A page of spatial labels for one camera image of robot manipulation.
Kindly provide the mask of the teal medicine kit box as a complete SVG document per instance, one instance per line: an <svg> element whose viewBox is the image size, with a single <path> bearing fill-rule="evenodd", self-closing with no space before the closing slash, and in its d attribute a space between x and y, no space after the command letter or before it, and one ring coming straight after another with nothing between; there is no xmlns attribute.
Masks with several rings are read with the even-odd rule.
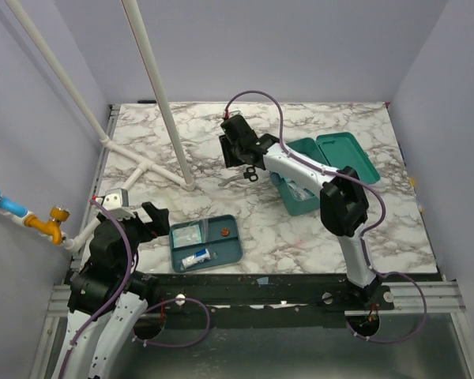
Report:
<svg viewBox="0 0 474 379"><path fill-rule="evenodd" d="M315 139L305 137L288 142L287 146L305 157L330 167L343 169L350 166L356 170L359 180L366 184L375 184L381 178L368 154L352 133L329 133L318 135ZM292 196L287 186L288 182L294 182L290 178L277 173L271 173L269 177L290 216L301 216L319 210L319 200L315 195L305 201L297 201Z"/></svg>

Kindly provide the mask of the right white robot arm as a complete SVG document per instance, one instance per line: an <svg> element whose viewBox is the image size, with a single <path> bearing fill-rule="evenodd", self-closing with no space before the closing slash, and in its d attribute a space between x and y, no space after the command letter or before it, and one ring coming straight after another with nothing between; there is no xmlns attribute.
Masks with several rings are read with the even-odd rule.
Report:
<svg viewBox="0 0 474 379"><path fill-rule="evenodd" d="M369 203L356 171L319 163L290 149L271 134L259 137L240 114L224 117L220 127L224 132L219 139L227 167L246 164L279 174L319 199L321 222L337 237L344 256L349 303L359 310L374 303L379 278L361 239Z"/></svg>

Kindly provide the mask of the brown round coin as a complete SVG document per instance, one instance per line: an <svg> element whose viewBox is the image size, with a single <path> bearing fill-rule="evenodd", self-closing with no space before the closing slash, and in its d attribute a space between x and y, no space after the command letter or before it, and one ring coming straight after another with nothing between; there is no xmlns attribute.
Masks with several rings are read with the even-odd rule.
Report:
<svg viewBox="0 0 474 379"><path fill-rule="evenodd" d="M226 237L226 236L229 236L230 234L230 231L228 228L223 228L221 231L220 231L221 235Z"/></svg>

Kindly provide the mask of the teal bandage packet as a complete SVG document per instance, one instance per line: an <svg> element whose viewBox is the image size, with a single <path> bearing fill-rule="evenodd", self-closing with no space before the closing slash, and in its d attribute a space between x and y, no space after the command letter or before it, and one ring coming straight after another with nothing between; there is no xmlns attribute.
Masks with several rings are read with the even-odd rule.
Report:
<svg viewBox="0 0 474 379"><path fill-rule="evenodd" d="M171 239L174 248L202 243L201 229L197 224L175 228L171 232Z"/></svg>

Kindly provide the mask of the clear zip bag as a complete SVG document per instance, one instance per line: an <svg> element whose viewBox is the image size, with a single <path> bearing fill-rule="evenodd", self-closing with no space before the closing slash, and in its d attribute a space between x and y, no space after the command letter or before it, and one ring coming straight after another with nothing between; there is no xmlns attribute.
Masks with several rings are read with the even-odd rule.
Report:
<svg viewBox="0 0 474 379"><path fill-rule="evenodd" d="M201 243L208 241L209 237L209 220L207 218L198 220L198 226L201 236Z"/></svg>

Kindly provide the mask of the black handled scissors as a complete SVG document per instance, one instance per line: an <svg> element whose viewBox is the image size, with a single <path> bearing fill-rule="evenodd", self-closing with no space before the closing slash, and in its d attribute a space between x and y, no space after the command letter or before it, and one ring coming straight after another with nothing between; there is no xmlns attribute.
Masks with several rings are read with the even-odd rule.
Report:
<svg viewBox="0 0 474 379"><path fill-rule="evenodd" d="M247 167L243 173L243 177L250 182L256 182L258 180L258 175L254 167Z"/></svg>

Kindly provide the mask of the small white blue tube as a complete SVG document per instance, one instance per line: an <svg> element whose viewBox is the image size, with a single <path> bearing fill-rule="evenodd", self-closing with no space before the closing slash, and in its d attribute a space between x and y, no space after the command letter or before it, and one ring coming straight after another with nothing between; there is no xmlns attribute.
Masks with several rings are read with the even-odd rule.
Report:
<svg viewBox="0 0 474 379"><path fill-rule="evenodd" d="M187 270L195 265L204 263L206 261L211 261L216 258L216 254L211 252L209 249L205 248L203 250L197 251L192 255L185 257L181 261L181 268Z"/></svg>

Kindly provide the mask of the teal divided tray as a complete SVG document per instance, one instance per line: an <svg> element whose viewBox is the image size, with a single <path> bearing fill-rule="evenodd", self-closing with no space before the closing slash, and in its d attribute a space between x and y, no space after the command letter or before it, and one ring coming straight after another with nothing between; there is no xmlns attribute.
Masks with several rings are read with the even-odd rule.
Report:
<svg viewBox="0 0 474 379"><path fill-rule="evenodd" d="M177 223L171 227L169 233L171 267L177 273L187 273L196 270L214 268L221 265L229 265L239 262L243 257L243 248L239 235L239 229L236 218L233 215L214 216L207 218L209 220L209 237L205 243L198 243L191 246L174 248L172 245L171 232L175 228L185 227L189 225L198 225L198 220L188 221L185 223ZM222 236L220 231L228 228L229 236ZM216 258L211 261L195 265L187 270L181 268L183 258L196 253L203 249L209 249L216 254Z"/></svg>

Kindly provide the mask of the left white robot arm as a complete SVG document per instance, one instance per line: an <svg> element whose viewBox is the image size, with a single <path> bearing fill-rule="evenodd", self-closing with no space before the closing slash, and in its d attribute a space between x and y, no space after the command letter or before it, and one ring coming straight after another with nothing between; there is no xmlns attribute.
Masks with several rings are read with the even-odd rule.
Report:
<svg viewBox="0 0 474 379"><path fill-rule="evenodd" d="M142 312L158 306L158 279L137 270L138 247L170 231L169 211L142 204L149 216L108 200L97 203L89 258L70 284L66 334L52 376L107 378Z"/></svg>

